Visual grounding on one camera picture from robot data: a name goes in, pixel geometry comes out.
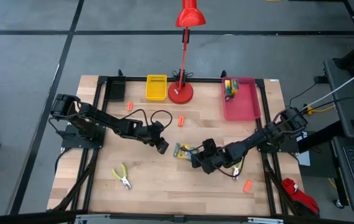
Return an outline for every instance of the wooden tabletop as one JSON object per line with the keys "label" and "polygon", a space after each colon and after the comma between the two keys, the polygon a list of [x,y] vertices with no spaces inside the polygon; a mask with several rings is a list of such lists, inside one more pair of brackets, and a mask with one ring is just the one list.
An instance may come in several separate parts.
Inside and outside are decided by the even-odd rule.
{"label": "wooden tabletop", "polygon": [[[93,102],[97,80],[98,76],[81,77],[77,95],[82,101]],[[264,82],[273,118],[284,109],[282,91],[278,80]],[[213,138],[217,146],[223,146],[254,133],[254,121],[225,121],[220,85],[192,83],[195,90],[192,100],[185,105],[177,105],[168,98],[165,101],[147,101],[146,82],[127,82],[125,101],[109,103],[106,112],[119,118],[125,116],[130,113],[127,110],[130,101],[133,102],[133,110],[144,109],[148,119],[156,110],[169,111],[173,116],[172,124],[162,132],[162,136],[170,145],[161,155],[154,147],[120,138],[108,129],[98,157],[89,210],[109,213],[269,215],[263,165],[256,148],[246,156],[237,182],[218,171],[208,175],[201,168],[193,169],[189,161],[173,157],[177,142],[199,146],[205,139]],[[102,104],[104,87],[99,105]],[[258,100],[262,123],[265,124],[259,90]],[[181,128],[177,125],[180,115],[185,116],[185,124]],[[132,118],[143,120],[144,117],[142,113],[136,113]],[[165,113],[156,114],[154,119],[162,124],[169,122]],[[75,183],[81,154],[81,149],[72,149],[60,159],[48,208],[58,205]],[[278,156],[282,178],[294,180],[304,190],[297,161],[286,153],[279,153]],[[126,190],[112,174],[112,168],[121,172],[122,162],[127,167],[132,190]],[[248,179],[252,180],[253,186],[249,193],[245,193],[242,189]],[[273,189],[277,211],[281,212],[275,186]],[[82,207],[83,193],[84,190],[78,208]]]}

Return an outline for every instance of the white cable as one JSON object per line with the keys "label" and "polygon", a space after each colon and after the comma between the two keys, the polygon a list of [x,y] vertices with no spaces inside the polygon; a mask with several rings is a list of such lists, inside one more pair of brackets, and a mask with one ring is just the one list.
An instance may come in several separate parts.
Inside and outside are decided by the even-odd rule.
{"label": "white cable", "polygon": [[309,106],[312,106],[316,103],[318,103],[319,101],[321,101],[322,99],[330,96],[331,94],[333,94],[334,92],[336,92],[337,90],[341,89],[343,86],[345,86],[346,84],[348,84],[350,81],[354,80],[354,77],[352,77],[350,80],[346,81],[344,84],[340,85],[338,88],[336,88],[335,90],[331,91],[330,93],[327,93],[325,96],[323,96],[322,98],[320,98],[319,100],[315,100],[314,102],[308,104],[307,106],[303,107],[300,111],[303,111],[304,109],[306,109]]}

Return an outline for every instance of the gray floor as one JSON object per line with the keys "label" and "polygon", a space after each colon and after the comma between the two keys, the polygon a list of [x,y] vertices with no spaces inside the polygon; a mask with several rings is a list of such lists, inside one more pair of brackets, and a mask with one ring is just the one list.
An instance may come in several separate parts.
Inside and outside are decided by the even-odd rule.
{"label": "gray floor", "polygon": [[[0,29],[69,30],[77,3],[0,0]],[[354,30],[342,3],[198,0],[198,6],[207,25],[194,29]],[[180,1],[86,0],[77,29],[176,30],[179,10]],[[63,35],[0,36],[0,215],[9,208],[65,39]],[[353,47],[354,38],[342,37],[193,35],[186,67],[196,77],[219,77],[225,69],[231,76],[277,78],[288,101],[311,86],[312,77],[323,75],[325,59],[341,57]],[[119,68],[127,76],[170,75],[180,58],[179,35],[75,36],[58,92],[74,94],[81,75],[116,75]],[[293,105],[302,106],[329,91],[327,85],[318,85]],[[308,130],[315,131],[338,118],[328,111],[308,119]],[[46,209],[60,142],[53,130],[45,130],[21,212]],[[354,221],[349,207],[339,210],[330,203],[337,193],[327,179],[303,180],[322,217]]]}

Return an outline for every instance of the orange block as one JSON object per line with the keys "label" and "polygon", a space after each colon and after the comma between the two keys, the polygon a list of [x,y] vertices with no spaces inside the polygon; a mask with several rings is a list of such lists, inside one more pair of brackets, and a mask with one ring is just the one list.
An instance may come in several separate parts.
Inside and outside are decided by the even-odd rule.
{"label": "orange block", "polygon": [[128,111],[132,111],[133,110],[133,103],[130,101],[128,103]]}
{"label": "orange block", "polygon": [[245,184],[245,187],[243,187],[243,191],[244,192],[246,192],[246,193],[248,193],[249,191],[250,191],[250,189],[251,189],[251,185],[252,185],[253,183],[251,182],[251,180],[247,180],[247,182],[246,182],[246,184]]}
{"label": "orange block", "polygon": [[179,119],[178,119],[178,127],[182,127],[184,125],[184,116],[179,116]]}

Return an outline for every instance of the yellow basket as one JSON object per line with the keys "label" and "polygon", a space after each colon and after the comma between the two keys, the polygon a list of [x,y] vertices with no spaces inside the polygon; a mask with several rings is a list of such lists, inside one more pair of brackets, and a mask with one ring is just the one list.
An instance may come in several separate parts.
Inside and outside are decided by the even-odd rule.
{"label": "yellow basket", "polygon": [[167,75],[148,75],[146,78],[146,98],[165,100],[167,97]]}

